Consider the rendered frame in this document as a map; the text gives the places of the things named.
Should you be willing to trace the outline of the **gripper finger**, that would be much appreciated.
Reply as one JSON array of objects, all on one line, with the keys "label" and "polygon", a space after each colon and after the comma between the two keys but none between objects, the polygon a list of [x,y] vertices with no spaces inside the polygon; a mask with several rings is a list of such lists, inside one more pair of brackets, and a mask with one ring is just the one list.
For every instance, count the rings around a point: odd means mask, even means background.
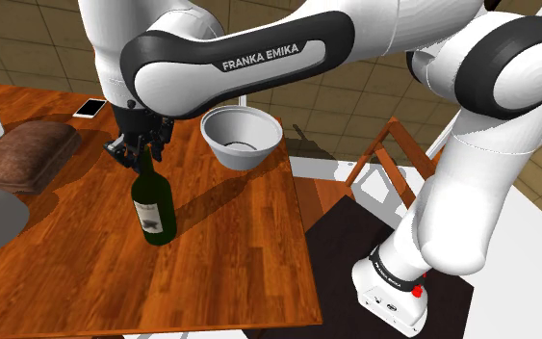
[{"label": "gripper finger", "polygon": [[162,152],[164,151],[165,145],[170,142],[173,127],[174,120],[163,117],[159,129],[151,133],[151,155],[157,162],[162,161]]},{"label": "gripper finger", "polygon": [[124,141],[124,135],[120,134],[115,141],[108,141],[103,148],[121,165],[133,171],[139,171],[139,152],[131,150]]}]

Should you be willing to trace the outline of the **white phone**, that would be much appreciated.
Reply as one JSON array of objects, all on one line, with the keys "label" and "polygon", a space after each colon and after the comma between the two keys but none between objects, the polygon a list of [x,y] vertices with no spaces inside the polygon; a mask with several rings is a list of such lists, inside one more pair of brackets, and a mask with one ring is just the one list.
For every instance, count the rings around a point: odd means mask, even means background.
[{"label": "white phone", "polygon": [[90,98],[72,116],[94,118],[106,103],[105,99]]}]

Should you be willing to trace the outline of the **dark green wine bottle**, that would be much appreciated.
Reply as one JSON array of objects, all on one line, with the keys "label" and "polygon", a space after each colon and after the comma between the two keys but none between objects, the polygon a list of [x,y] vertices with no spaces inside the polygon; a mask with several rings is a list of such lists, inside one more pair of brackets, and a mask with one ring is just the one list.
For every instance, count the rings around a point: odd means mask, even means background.
[{"label": "dark green wine bottle", "polygon": [[153,166],[149,146],[139,156],[139,175],[132,184],[131,197],[145,240],[154,246],[171,242],[177,223],[168,180]]}]

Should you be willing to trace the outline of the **white bowl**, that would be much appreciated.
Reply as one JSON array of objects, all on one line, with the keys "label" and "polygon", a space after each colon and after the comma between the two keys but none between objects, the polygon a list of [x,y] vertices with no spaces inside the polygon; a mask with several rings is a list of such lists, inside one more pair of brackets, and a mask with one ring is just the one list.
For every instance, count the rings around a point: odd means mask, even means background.
[{"label": "white bowl", "polygon": [[218,161],[231,170],[256,168],[283,138],[276,118],[241,105],[212,109],[203,116],[200,131]]}]

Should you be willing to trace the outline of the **wooden table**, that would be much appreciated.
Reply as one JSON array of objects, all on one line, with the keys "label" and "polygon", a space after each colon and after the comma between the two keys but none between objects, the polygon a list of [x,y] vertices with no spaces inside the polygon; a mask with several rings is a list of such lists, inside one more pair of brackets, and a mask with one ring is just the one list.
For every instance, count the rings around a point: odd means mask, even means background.
[{"label": "wooden table", "polygon": [[0,248],[0,339],[311,326],[322,322],[287,148],[256,169],[223,167],[197,120],[178,122],[157,165],[177,237],[143,237],[134,173],[103,149],[110,107],[77,118],[82,94],[0,85],[7,129],[74,126],[83,142],[56,179],[26,196],[27,228]]}]

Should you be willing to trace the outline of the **wooden chair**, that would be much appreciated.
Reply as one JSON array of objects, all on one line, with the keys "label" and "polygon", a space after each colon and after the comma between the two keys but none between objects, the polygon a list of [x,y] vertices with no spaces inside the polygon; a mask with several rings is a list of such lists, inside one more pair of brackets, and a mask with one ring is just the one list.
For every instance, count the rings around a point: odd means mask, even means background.
[{"label": "wooden chair", "polygon": [[352,187],[355,182],[358,182],[361,187],[363,179],[358,180],[357,177],[373,157],[376,158],[375,164],[378,165],[377,173],[385,175],[380,181],[385,184],[388,191],[394,191],[397,195],[395,208],[398,209],[402,203],[404,209],[407,209],[413,203],[416,196],[406,181],[404,172],[390,157],[385,147],[384,140],[389,136],[392,136],[412,167],[423,179],[427,179],[435,172],[444,143],[440,142],[437,148],[432,147],[430,153],[425,153],[404,128],[402,122],[391,117],[353,165],[345,182],[318,178],[295,178],[300,206],[304,207],[303,224],[306,229],[343,196],[355,199]]}]

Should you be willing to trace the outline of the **dark robot stand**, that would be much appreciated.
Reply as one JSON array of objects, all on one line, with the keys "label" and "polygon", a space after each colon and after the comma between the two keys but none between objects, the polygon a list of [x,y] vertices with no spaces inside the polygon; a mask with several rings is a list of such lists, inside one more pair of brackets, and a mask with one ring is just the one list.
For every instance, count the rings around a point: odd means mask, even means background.
[{"label": "dark robot stand", "polygon": [[473,286],[429,266],[415,221],[403,222],[395,230],[343,196],[305,233],[322,324],[247,339],[463,339]]}]

